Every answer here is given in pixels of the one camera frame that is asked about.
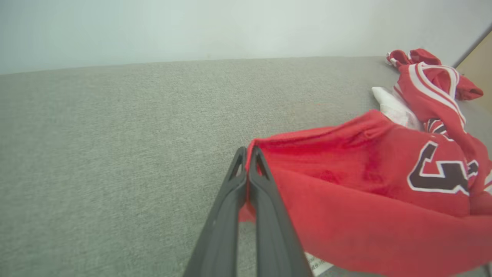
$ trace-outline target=jersey number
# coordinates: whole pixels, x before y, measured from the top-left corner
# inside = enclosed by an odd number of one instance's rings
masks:
[[[424,173],[426,163],[432,163],[437,143],[433,141],[420,150],[419,161],[408,176],[410,188],[416,191],[457,193],[459,191],[466,195],[468,193],[468,176],[476,175],[478,164],[472,161],[468,172],[462,161],[435,161],[439,173]]]

